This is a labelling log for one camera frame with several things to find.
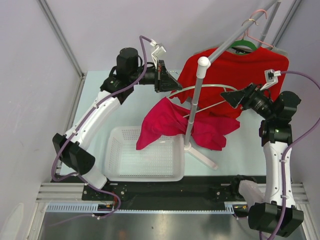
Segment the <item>pale green hanger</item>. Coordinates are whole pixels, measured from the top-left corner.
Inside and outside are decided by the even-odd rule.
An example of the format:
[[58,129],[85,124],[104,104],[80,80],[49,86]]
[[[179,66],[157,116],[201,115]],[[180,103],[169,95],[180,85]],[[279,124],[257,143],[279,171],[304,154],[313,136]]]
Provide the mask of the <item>pale green hanger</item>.
[[[210,84],[202,84],[201,86],[193,85],[193,86],[185,87],[182,90],[175,90],[167,97],[169,99],[172,99],[178,95],[181,95],[184,92],[190,92],[191,90],[193,90],[194,93],[196,92],[196,90],[198,90],[200,92],[202,88],[222,88],[224,92],[226,92],[227,90],[230,90],[230,91],[237,90],[235,87],[230,86],[230,85],[210,83]],[[201,116],[228,117],[228,118],[232,118],[232,119],[237,119],[241,115],[242,111],[240,109],[236,109],[235,111],[232,110],[231,112],[229,112],[228,114],[226,113],[225,115],[218,115],[218,114],[214,114],[212,112],[213,108],[217,107],[218,105],[223,105],[224,103],[226,103],[226,101],[222,100],[222,101],[219,101],[219,102],[214,103],[212,105],[209,105],[207,107],[199,108],[196,110],[196,113],[200,114]]]

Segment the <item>magenta t shirt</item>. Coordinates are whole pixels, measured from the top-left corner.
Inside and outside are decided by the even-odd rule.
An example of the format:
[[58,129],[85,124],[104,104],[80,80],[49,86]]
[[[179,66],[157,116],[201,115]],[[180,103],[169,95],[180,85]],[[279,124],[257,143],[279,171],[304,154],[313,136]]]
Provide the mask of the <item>magenta t shirt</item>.
[[[168,98],[161,99],[145,116],[141,125],[136,149],[142,150],[161,136],[184,135],[190,110],[172,103]],[[236,119],[224,116],[210,116],[199,112],[191,130],[195,143],[209,150],[221,151],[227,144],[226,135],[240,127]]]

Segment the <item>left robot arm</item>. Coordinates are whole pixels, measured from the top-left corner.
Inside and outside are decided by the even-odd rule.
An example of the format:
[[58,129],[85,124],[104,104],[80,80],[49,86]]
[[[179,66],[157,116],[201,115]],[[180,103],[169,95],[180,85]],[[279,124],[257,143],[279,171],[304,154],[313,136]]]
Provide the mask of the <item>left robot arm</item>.
[[94,186],[93,194],[100,200],[110,196],[111,188],[106,184],[107,177],[96,167],[95,157],[87,149],[107,118],[134,91],[134,84],[153,85],[157,93],[182,89],[182,85],[167,71],[165,62],[159,59],[165,52],[165,48],[157,44],[151,51],[152,61],[143,63],[135,48],[121,49],[116,65],[100,86],[90,108],[65,134],[56,133],[52,138],[56,160],[62,161]]

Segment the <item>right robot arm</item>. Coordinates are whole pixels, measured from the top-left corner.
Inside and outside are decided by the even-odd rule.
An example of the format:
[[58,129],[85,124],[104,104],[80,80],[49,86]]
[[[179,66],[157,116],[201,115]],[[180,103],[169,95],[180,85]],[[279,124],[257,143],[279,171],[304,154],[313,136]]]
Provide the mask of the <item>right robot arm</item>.
[[293,143],[290,122],[301,99],[294,92],[283,91],[272,100],[265,89],[253,83],[220,95],[233,108],[251,109],[263,118],[259,137],[266,164],[265,192],[252,177],[239,175],[230,194],[237,201],[246,201],[252,230],[267,233],[270,239],[287,238],[304,221],[304,213],[296,208],[293,197],[289,148]]

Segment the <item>red t shirt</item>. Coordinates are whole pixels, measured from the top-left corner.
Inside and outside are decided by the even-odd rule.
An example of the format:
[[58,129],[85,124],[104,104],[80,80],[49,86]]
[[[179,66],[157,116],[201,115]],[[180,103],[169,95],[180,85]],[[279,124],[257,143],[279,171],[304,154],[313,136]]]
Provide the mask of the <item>red t shirt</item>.
[[[178,82],[183,88],[195,86],[198,59],[209,57],[216,49],[217,47],[205,50],[191,56],[186,61],[178,78]],[[245,55],[225,51],[207,69],[203,84],[226,85],[237,90],[241,90],[251,83],[264,85],[266,83],[266,70],[287,71],[289,63],[286,56],[263,47]],[[278,83],[269,88],[270,97],[273,101],[280,94],[284,79],[284,75],[278,77]],[[223,91],[222,87],[201,88],[198,107],[203,109],[223,101],[224,99],[221,97]],[[193,94],[194,89],[191,89],[178,93],[174,97],[177,97],[180,103],[184,103],[188,98],[192,99]],[[234,109],[227,102],[223,102],[200,113],[236,119],[241,115],[242,110],[239,107]]]

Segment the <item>dark green hanger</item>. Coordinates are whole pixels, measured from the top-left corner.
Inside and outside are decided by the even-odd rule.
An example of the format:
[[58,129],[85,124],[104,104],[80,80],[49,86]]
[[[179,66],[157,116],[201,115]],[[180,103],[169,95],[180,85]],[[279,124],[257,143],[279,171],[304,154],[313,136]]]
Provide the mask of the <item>dark green hanger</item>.
[[256,51],[258,48],[256,47],[256,45],[254,43],[252,43],[252,42],[250,42],[248,40],[245,40],[245,34],[246,33],[244,33],[243,36],[240,39],[238,39],[235,42],[233,42],[229,46],[229,48],[231,49],[231,48],[236,48],[236,47],[247,47],[252,51]]

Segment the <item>grey clothes rack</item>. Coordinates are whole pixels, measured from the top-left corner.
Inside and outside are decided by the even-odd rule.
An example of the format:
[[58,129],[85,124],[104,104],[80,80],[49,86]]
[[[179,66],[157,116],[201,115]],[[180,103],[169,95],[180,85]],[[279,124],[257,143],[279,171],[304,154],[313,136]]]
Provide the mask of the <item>grey clothes rack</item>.
[[[277,13],[277,10],[281,4],[280,0],[271,0],[269,3],[267,3],[262,9],[263,10],[269,10],[271,7],[273,7],[271,11],[271,16],[275,16]],[[262,13],[256,13],[253,16],[254,20],[258,20],[262,16]],[[218,57],[225,52],[230,45],[235,42],[242,34],[245,33],[245,31],[252,26],[254,23],[252,21],[247,21],[244,23],[240,29],[238,29],[235,33],[233,33],[227,40],[225,40],[221,46],[218,47],[217,50],[215,50],[210,56],[202,56],[198,59],[197,63],[197,72],[196,72],[196,82],[195,86],[200,87],[203,84],[203,80],[206,76],[207,69],[211,66],[211,64],[218,59]],[[192,101],[191,101],[191,108],[190,108],[190,114],[188,118],[188,124],[187,129],[184,137],[184,151],[194,158],[196,158],[198,161],[202,162],[207,167],[217,170],[218,165],[208,157],[206,157],[204,154],[196,150],[192,144],[191,144],[191,132],[194,126],[196,111],[198,107],[198,102],[200,98],[201,92],[196,90],[195,93],[193,93]]]

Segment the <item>grey garment behind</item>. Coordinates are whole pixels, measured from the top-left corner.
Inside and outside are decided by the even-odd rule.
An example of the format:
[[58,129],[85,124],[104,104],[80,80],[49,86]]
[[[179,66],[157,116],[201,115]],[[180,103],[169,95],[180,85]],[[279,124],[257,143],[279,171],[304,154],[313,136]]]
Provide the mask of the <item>grey garment behind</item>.
[[280,48],[278,48],[278,47],[275,47],[275,46],[271,49],[271,51],[274,52],[274,53],[276,53],[276,54],[285,56],[285,57],[288,56],[288,52],[287,52],[287,51],[285,51],[285,50],[283,50],[283,49],[280,49]]

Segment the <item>white perforated plastic basket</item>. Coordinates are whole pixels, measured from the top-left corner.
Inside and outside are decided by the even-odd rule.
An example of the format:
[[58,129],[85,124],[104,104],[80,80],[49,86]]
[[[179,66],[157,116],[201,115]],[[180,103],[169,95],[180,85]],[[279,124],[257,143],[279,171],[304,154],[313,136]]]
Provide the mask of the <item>white perforated plastic basket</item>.
[[136,149],[140,126],[115,127],[109,135],[104,174],[115,182],[177,182],[185,173],[183,136],[161,136]]

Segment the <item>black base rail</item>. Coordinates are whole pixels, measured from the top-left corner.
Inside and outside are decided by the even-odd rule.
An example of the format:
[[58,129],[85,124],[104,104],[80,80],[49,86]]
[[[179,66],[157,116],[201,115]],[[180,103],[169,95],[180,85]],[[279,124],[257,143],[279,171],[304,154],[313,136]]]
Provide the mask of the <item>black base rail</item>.
[[243,202],[244,198],[236,187],[240,175],[227,176],[185,176],[176,182],[119,182],[111,181],[99,192],[80,183],[74,177],[53,186],[49,196],[56,201],[111,202],[112,192],[122,203],[166,203],[187,205],[200,203],[212,206],[214,203]]

